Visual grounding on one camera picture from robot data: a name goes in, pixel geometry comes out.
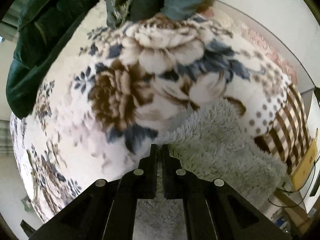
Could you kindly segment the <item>dark green plush blanket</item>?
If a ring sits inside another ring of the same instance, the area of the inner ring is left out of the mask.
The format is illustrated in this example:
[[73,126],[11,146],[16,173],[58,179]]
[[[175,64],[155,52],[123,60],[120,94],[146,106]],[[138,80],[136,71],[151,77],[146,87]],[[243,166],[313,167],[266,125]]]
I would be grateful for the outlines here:
[[19,119],[32,111],[38,88],[88,11],[99,0],[31,0],[22,10],[6,97]]

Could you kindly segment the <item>yellow power strip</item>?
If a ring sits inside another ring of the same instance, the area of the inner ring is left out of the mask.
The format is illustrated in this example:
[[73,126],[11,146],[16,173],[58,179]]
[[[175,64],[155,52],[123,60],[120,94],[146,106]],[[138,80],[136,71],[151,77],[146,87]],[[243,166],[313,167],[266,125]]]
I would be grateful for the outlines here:
[[291,176],[291,183],[295,191],[299,191],[310,175],[313,163],[317,156],[317,139],[313,139],[306,154],[304,154],[298,167]]

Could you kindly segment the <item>floral bed blanket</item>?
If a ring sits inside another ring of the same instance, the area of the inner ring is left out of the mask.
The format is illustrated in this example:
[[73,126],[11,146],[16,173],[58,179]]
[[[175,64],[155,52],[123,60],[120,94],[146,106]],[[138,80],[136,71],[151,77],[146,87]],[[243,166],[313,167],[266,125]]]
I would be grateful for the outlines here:
[[294,174],[311,136],[291,76],[239,31],[200,15],[155,16],[87,30],[86,15],[36,89],[31,113],[13,116],[14,154],[31,205],[47,222],[93,181],[115,180],[178,120],[230,103],[245,137]]

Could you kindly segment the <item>grey fleece pants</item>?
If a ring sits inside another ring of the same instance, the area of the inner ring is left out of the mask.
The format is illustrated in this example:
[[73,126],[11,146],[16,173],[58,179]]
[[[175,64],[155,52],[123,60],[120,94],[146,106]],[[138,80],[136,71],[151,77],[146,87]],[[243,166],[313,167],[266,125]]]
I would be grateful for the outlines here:
[[[285,165],[260,150],[244,132],[235,109],[225,100],[171,118],[156,142],[167,144],[183,168],[204,180],[223,179],[265,215],[268,197],[286,174]],[[182,201],[164,198],[158,171],[156,197],[137,203],[133,238],[186,237]]]

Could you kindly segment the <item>white bed headboard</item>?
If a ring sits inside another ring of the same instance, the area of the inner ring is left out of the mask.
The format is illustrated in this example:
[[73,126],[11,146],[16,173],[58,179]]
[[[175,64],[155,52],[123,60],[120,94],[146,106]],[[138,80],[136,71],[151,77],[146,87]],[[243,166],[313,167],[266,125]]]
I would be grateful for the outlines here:
[[291,50],[319,86],[319,24],[303,0],[219,0],[251,16]]

